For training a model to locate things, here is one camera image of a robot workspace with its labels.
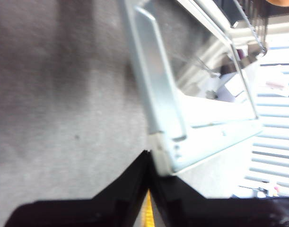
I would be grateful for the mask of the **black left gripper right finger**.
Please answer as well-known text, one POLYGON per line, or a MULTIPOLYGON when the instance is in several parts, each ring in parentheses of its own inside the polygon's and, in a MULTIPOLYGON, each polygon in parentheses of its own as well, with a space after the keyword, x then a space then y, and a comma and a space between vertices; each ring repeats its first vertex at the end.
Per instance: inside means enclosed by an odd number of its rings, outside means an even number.
POLYGON ((207 199, 149 163, 149 189, 167 227, 289 227, 289 197, 207 199))

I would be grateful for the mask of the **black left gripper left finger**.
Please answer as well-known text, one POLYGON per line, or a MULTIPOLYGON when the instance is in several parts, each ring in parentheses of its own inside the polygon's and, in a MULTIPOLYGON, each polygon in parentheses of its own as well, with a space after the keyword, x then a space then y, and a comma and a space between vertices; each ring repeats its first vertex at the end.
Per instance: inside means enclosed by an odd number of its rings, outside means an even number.
POLYGON ((146 196, 149 153, 90 199, 35 201, 17 207, 7 227, 131 227, 146 196))

